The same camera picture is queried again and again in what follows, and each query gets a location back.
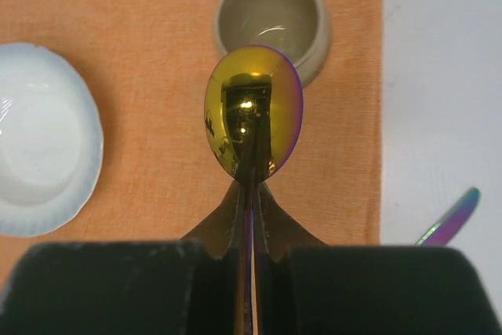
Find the orange placemat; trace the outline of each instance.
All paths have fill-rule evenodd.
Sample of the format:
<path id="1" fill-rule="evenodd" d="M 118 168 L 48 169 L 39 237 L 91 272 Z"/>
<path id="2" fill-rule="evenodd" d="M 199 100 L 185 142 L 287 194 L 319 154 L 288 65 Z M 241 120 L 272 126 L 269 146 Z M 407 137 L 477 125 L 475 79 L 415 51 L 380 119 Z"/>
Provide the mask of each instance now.
<path id="1" fill-rule="evenodd" d="M 279 204 L 332 244 L 377 243 L 382 0 L 326 0 L 333 46 L 305 90 L 304 127 L 270 186 Z M 34 239 L 0 237 L 0 286 L 29 245 L 171 239 L 223 198 L 231 179 L 204 133 L 218 58 L 218 0 L 0 0 L 0 43 L 64 56 L 87 81 L 105 132 L 94 196 L 69 224 Z"/>

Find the cup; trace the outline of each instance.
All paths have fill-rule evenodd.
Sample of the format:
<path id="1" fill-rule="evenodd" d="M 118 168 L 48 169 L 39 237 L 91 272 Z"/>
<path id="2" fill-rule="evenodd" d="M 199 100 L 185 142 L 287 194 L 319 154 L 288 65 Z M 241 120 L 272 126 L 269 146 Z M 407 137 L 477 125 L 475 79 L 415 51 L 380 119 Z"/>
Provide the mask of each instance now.
<path id="1" fill-rule="evenodd" d="M 323 0 L 221 0 L 214 24 L 222 56 L 247 45 L 263 45 L 284 54 L 302 86 L 322 69 L 331 43 Z"/>

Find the knife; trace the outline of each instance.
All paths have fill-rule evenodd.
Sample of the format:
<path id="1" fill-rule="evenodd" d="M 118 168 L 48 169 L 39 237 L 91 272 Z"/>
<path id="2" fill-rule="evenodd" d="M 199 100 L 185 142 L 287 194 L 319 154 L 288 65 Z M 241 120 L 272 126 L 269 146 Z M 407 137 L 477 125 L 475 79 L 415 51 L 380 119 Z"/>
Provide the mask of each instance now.
<path id="1" fill-rule="evenodd" d="M 445 246 L 465 225 L 481 198 L 477 188 L 470 188 L 466 194 L 448 210 L 420 240 L 417 246 Z"/>

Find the mug rim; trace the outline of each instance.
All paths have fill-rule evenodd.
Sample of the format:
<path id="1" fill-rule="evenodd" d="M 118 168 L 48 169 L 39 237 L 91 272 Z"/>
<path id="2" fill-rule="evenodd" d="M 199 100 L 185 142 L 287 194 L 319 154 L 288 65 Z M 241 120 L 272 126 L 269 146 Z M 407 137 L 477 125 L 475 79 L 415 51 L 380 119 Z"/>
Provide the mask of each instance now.
<path id="1" fill-rule="evenodd" d="M 218 49 L 219 49 L 220 53 L 222 53 L 225 56 L 225 55 L 229 54 L 229 51 L 227 50 L 226 46 L 223 44 L 223 41 L 221 39 L 221 34 L 220 34 L 220 15 L 221 15 L 221 9 L 223 7 L 224 1 L 225 0 L 220 0 L 218 3 L 218 8 L 216 9 L 216 15 L 214 18 L 213 31 L 214 31 L 214 35 L 216 37 L 216 43 L 218 45 Z M 322 29 L 323 18 L 325 17 L 325 15 L 323 15 L 323 13 L 325 12 L 324 2 L 323 2 L 323 0 L 314 0 L 314 4 L 315 4 L 315 10 L 317 12 L 317 23 L 315 25 L 314 38 L 312 39 L 311 44 L 308 46 L 307 51 L 305 51 L 305 53 L 297 61 L 291 61 L 288 58 L 288 60 L 291 61 L 291 63 L 295 67 L 295 69 L 297 69 L 301 64 L 303 64 L 309 58 L 309 56 L 312 54 L 312 52 L 315 49 L 315 46 L 316 46 L 317 41 L 319 39 L 319 34 Z"/>

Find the placemat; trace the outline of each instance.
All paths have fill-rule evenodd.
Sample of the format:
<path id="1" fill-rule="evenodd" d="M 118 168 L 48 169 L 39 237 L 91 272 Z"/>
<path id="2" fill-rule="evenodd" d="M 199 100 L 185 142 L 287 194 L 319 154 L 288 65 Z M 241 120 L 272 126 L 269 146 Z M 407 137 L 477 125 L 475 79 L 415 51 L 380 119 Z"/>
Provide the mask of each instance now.
<path id="1" fill-rule="evenodd" d="M 0 43 L 33 42 L 69 60 L 94 95 L 105 133 L 98 186 L 73 221 L 43 237 L 0 237 L 0 286 L 36 242 L 179 238 L 219 204 L 231 178 L 208 147 L 202 113 L 218 61 L 217 3 L 0 0 Z M 375 244 L 382 0 L 326 3 L 331 52 L 305 90 L 296 150 L 270 186 L 323 241 Z"/>

